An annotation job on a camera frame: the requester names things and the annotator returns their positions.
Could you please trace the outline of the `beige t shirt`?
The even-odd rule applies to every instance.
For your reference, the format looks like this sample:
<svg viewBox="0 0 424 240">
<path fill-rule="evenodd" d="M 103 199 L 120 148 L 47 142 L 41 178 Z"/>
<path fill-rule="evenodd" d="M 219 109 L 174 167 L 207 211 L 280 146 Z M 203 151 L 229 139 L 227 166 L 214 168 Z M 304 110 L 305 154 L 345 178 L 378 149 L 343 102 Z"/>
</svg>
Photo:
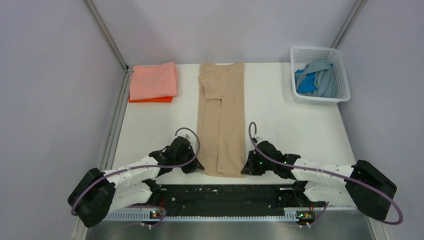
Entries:
<svg viewBox="0 0 424 240">
<path fill-rule="evenodd" d="M 198 160 L 204 174 L 241 178 L 246 164 L 245 64 L 199 67 Z"/>
</svg>

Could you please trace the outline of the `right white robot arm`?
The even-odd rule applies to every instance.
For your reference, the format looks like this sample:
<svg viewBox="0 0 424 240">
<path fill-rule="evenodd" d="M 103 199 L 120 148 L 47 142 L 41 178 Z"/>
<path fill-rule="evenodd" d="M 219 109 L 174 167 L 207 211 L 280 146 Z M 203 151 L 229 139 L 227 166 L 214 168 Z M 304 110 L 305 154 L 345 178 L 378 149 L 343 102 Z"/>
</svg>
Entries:
<svg viewBox="0 0 424 240">
<path fill-rule="evenodd" d="M 394 207 L 399 220 L 403 220 L 394 202 L 397 186 L 368 161 L 358 160 L 351 165 L 317 162 L 297 154 L 283 154 L 270 142 L 261 141 L 248 153 L 241 174 L 261 176 L 267 171 L 294 181 L 292 188 L 282 193 L 285 206 L 350 206 L 382 222 L 386 222 Z"/>
</svg>

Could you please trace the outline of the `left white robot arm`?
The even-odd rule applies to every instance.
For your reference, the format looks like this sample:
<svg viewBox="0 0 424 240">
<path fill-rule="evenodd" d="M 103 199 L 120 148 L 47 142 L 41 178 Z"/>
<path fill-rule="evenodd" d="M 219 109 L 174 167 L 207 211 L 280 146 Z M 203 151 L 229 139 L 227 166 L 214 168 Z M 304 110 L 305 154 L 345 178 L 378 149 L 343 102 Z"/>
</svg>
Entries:
<svg viewBox="0 0 424 240">
<path fill-rule="evenodd" d="M 184 174 L 203 171 L 197 154 L 188 139 L 177 136 L 170 145 L 134 163 L 103 171 L 92 168 L 67 199 L 71 214 L 91 228 L 116 210 L 137 204 L 154 207 L 161 198 L 154 179 L 175 168 Z"/>
</svg>

